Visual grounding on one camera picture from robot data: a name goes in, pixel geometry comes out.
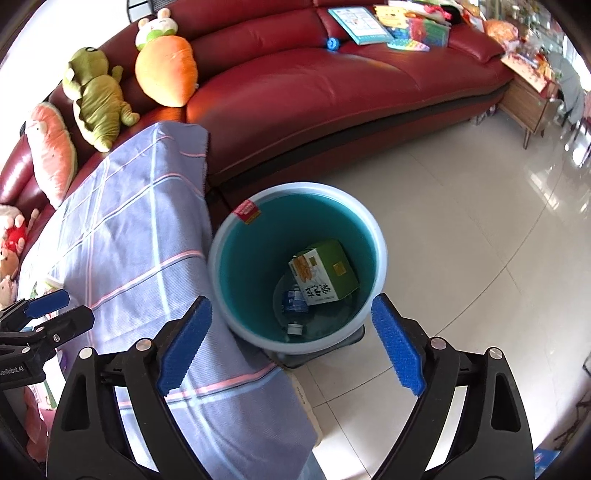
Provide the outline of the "blue ball toy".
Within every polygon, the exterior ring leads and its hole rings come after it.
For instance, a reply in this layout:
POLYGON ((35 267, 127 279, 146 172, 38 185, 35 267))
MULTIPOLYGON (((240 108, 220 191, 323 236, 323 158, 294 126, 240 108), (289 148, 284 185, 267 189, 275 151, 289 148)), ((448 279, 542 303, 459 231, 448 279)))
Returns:
POLYGON ((327 40, 327 49, 330 51, 338 51, 339 50, 339 40, 331 37, 327 40))

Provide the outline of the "green dinosaur plush toy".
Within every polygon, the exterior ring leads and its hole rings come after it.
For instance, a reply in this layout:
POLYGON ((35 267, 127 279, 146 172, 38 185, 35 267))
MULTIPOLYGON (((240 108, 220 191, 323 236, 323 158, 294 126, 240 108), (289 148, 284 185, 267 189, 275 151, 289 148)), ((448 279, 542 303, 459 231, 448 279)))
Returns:
POLYGON ((140 119, 124 99, 122 75, 123 68, 110 68, 101 50, 84 47, 70 58, 61 82, 83 139, 102 153, 111 150, 121 125, 132 127, 140 119))

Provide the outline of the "teal children's book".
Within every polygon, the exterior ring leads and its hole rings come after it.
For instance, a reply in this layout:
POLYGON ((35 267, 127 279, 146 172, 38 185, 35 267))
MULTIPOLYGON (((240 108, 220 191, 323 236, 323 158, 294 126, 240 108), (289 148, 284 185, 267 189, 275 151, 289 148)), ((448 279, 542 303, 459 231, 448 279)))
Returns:
POLYGON ((329 15, 356 45, 391 43, 394 37, 366 7, 329 8, 329 15))

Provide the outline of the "clear blue-label water bottle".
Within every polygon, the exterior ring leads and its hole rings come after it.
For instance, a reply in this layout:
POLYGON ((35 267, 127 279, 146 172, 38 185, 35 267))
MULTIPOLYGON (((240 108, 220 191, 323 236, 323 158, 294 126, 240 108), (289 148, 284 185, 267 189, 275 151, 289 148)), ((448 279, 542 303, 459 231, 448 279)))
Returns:
POLYGON ((301 337, 304 335, 304 326, 310 320, 310 311, 305 302, 300 287, 294 284, 283 292, 281 298, 281 313, 286 324, 287 334, 301 337))

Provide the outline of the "black mesh chair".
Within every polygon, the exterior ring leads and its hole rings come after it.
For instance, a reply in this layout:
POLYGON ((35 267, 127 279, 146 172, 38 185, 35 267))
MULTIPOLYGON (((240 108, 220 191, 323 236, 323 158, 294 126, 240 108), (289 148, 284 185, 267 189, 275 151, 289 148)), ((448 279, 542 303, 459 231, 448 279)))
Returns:
POLYGON ((127 18, 130 23, 133 23, 144 17, 152 17, 158 10, 173 2, 174 0, 127 0, 127 18))

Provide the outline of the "orange carrot plush toy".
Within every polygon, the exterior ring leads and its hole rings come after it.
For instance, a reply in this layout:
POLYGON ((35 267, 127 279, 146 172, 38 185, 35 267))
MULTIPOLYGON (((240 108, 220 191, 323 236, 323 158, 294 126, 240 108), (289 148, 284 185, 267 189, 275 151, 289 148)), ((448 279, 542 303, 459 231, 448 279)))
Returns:
POLYGON ((134 72, 145 95, 159 105, 180 108, 198 87, 197 63, 190 43, 177 35, 178 25, 167 7, 138 22, 134 72))

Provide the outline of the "dark red leather sofa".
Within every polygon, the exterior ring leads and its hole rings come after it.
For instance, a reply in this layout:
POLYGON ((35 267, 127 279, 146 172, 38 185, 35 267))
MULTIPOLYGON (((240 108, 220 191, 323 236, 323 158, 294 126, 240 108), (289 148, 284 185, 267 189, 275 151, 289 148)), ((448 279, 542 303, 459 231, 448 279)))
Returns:
POLYGON ((52 207, 19 133, 42 101, 74 118, 60 82, 72 54, 102 50, 123 68, 140 126, 172 120, 209 134, 205 195, 214 224, 253 193, 315 180, 349 161, 467 120, 496 104, 512 80, 500 45, 465 25, 446 48, 356 45, 327 1, 176 1, 170 10, 197 60, 198 89, 180 108, 157 104, 133 67, 135 24, 118 28, 119 1, 28 5, 29 24, 1 71, 1 200, 24 212, 52 207), (327 40, 339 40, 339 50, 327 40))

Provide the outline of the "brown teddy bear red shirt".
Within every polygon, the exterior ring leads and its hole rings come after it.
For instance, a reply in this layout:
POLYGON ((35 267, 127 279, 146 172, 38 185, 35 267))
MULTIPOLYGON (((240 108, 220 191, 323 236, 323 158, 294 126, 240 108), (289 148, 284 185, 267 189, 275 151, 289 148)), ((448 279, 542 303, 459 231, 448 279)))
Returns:
POLYGON ((34 209, 30 219, 16 207, 1 206, 1 308, 4 309, 16 301, 17 283, 16 277, 20 268, 20 257, 27 243, 27 237, 35 221, 39 216, 39 210, 34 209))

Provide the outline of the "wooden side table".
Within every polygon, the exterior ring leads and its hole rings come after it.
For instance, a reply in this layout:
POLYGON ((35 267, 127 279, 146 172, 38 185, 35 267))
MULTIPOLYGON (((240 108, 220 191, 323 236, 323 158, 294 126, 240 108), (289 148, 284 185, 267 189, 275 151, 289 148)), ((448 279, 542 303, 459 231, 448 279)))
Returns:
POLYGON ((526 150, 533 136, 544 136, 546 128, 559 106, 558 85, 545 75, 547 64, 540 68, 535 62, 512 52, 502 57, 502 62, 514 73, 498 107, 523 130, 523 149, 526 150))

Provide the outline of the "pink radish plush toy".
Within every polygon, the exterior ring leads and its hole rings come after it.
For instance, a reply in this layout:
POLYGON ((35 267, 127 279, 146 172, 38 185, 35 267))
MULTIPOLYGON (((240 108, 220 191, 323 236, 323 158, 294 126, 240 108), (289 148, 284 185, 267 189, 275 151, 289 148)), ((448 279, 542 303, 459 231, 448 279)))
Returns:
POLYGON ((38 104, 25 123, 33 172, 50 205, 57 209, 66 198, 77 172, 77 156, 60 112, 51 103, 38 104))

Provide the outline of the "green tea box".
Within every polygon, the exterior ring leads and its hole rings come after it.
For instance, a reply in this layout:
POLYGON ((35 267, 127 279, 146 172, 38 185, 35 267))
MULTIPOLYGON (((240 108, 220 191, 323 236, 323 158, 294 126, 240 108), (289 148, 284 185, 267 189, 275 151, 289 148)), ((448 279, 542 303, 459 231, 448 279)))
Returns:
POLYGON ((360 287, 348 255, 335 239, 308 246, 288 265, 308 306, 341 301, 360 287))

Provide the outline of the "purple plaid tablecloth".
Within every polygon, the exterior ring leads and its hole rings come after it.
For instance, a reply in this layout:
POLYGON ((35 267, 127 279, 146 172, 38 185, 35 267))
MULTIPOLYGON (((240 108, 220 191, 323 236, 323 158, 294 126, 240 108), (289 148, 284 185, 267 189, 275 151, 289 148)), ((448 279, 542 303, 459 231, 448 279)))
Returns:
MULTIPOLYGON (((211 220, 204 199, 207 131, 164 121, 105 157, 62 203, 26 254, 18 294, 54 280, 93 328, 66 343, 120 352, 211 297, 211 220)), ((166 398, 215 479, 320 479, 318 434, 294 385, 262 351, 231 334, 219 311, 180 387, 166 398)))

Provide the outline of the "teal plastic trash bin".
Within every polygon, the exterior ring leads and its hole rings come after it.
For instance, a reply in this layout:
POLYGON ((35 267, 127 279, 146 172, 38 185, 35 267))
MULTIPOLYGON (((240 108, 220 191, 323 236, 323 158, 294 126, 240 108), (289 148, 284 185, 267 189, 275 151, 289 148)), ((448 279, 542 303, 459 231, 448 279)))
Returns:
POLYGON ((287 356, 356 341, 387 266, 372 213, 348 193, 311 182, 271 187, 242 202, 217 230, 208 258, 228 328, 287 356))

